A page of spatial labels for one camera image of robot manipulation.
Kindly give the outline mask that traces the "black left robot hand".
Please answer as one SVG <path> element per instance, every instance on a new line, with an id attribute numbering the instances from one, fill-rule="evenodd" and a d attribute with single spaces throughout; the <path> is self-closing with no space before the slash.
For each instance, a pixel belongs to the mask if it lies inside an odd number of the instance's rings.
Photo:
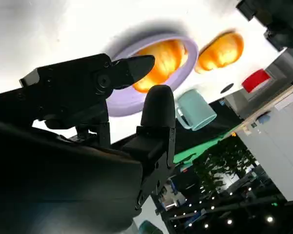
<path id="1" fill-rule="evenodd" d="M 265 28 L 265 39 L 277 50 L 293 49 L 293 0 L 241 0 L 236 9 Z"/>

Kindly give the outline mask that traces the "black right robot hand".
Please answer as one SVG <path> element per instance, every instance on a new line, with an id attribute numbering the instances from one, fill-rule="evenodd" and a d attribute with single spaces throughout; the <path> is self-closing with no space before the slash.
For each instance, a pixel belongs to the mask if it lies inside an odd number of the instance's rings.
<path id="1" fill-rule="evenodd" d="M 38 67 L 0 93 L 0 234 L 126 230 L 174 169 L 175 106 L 153 86 L 133 137 L 110 142 L 106 100 L 153 68 L 106 54 Z"/>

